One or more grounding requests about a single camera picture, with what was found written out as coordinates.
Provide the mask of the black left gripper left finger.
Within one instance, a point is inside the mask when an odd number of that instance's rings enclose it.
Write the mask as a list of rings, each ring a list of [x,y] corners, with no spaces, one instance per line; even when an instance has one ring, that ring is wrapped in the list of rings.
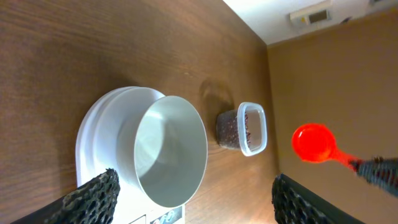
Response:
[[[110,224],[120,190],[118,173],[107,169],[76,190],[12,224]]]

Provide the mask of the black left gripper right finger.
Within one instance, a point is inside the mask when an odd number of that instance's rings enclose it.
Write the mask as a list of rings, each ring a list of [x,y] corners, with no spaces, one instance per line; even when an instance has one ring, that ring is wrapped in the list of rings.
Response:
[[[282,224],[364,224],[285,174],[272,184],[274,218]]]

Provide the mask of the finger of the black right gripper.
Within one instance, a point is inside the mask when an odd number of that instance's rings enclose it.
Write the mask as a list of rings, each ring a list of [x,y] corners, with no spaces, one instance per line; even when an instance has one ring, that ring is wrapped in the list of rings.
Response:
[[[358,177],[397,197],[397,158],[375,157],[370,160],[351,160],[350,166]]]

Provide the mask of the red measuring scoop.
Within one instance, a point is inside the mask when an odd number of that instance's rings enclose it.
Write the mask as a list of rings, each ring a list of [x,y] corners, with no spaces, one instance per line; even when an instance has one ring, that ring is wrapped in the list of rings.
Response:
[[[337,146],[333,133],[318,123],[307,123],[297,128],[292,136],[292,148],[302,161],[312,164],[336,161],[356,171],[351,162],[359,160],[342,151]]]

